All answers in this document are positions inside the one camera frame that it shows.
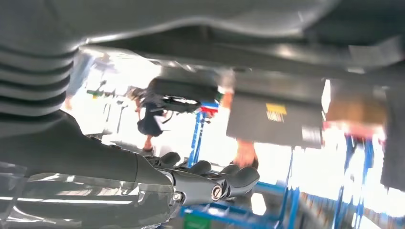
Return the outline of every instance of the chrome bolt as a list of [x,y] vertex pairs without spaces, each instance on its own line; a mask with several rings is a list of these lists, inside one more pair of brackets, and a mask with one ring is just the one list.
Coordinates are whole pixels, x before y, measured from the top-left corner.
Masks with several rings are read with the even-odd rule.
[[181,198],[182,198],[182,195],[180,193],[174,193],[174,195],[173,195],[174,200],[181,200]]

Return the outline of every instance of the person's arm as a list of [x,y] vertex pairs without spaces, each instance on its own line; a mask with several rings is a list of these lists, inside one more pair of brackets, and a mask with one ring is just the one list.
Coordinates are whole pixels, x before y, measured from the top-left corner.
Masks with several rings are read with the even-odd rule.
[[140,109],[141,109],[141,105],[140,105],[140,99],[139,98],[135,98],[135,105],[137,106],[137,108],[135,109],[135,112],[138,113],[138,118],[140,119]]

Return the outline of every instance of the woman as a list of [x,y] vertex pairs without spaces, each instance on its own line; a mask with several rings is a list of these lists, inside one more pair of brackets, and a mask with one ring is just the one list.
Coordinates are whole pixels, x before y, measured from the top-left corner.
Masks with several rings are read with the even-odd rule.
[[146,141],[143,146],[144,152],[153,151],[152,138],[160,136],[163,131],[160,129],[159,124],[156,122],[155,116],[165,116],[165,111],[158,108],[154,103],[145,103],[145,116],[141,119],[140,111],[141,104],[140,98],[144,94],[144,90],[136,88],[129,93],[129,98],[135,101],[136,110],[138,113],[139,121],[137,123],[138,130],[141,134],[146,135]]

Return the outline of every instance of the bare leg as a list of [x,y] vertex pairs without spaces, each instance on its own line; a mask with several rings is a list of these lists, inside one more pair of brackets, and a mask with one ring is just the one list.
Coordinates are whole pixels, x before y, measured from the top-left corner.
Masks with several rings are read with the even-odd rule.
[[153,136],[151,136],[151,135],[146,135],[146,141],[145,141],[145,144],[144,144],[144,146],[143,146],[143,149],[144,149],[144,150],[151,150],[151,149],[153,148],[153,145],[152,145],[152,138],[153,138]]
[[68,110],[68,111],[71,111],[72,110],[72,97],[73,96],[66,96],[66,99],[65,99],[65,101],[64,101],[64,106],[65,106],[65,108]]
[[[233,93],[225,93],[221,100],[221,106],[230,109],[233,95]],[[243,139],[237,139],[236,141],[238,149],[236,151],[234,163],[241,168],[251,166],[253,161],[257,159],[254,143]]]

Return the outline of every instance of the person's leg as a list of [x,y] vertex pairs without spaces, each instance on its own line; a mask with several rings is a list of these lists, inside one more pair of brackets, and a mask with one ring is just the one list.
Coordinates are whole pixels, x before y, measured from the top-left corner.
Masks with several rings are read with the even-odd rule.
[[151,151],[151,150],[153,150],[152,138],[153,138],[153,136],[151,136],[151,135],[146,135],[146,141],[145,141],[145,144],[143,145],[143,150],[144,150],[144,151]]
[[241,168],[249,166],[257,167],[257,155],[254,143],[242,139],[237,139],[236,142],[238,148],[233,163]]
[[[221,106],[223,108],[231,109],[233,96],[234,94],[231,92],[225,93],[221,99]],[[237,139],[236,141],[238,148],[232,163],[241,168],[248,166],[254,166],[257,168],[258,162],[254,143],[243,139]]]
[[93,66],[95,58],[85,52],[80,52],[74,59],[73,70],[70,74],[69,86],[66,90],[65,107],[67,110],[72,110],[71,100],[77,91],[82,87],[86,81],[91,66]]

